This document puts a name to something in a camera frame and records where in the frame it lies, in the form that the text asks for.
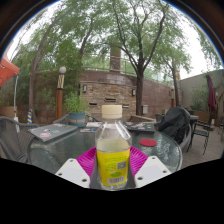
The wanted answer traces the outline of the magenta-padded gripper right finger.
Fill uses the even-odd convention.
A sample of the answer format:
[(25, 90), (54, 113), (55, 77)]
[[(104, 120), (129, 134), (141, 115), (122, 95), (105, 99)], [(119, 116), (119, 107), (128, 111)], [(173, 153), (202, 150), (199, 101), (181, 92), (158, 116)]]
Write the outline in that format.
[(135, 147), (130, 149), (130, 169), (136, 188), (171, 174), (157, 156), (147, 156)]

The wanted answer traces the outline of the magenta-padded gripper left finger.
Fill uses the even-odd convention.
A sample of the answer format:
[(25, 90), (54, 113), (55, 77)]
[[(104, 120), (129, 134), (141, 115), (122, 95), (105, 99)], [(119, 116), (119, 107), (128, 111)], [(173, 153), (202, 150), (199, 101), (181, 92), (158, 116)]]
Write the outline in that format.
[(89, 188), (96, 162), (96, 148), (93, 147), (79, 156), (77, 159), (69, 158), (55, 173), (83, 188)]

